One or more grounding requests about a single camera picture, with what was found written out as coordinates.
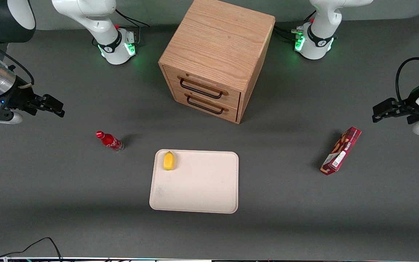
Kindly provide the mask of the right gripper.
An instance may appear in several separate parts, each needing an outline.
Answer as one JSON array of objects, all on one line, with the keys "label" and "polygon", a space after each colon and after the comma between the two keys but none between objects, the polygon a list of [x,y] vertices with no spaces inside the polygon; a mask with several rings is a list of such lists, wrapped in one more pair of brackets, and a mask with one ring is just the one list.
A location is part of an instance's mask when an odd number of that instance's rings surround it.
[{"label": "right gripper", "polygon": [[0,96],[0,121],[5,124],[19,124],[22,122],[22,116],[16,111],[23,111],[35,116],[38,111],[48,111],[60,118],[63,118],[65,111],[63,103],[49,94],[38,97],[32,89],[13,87],[5,94]]}]

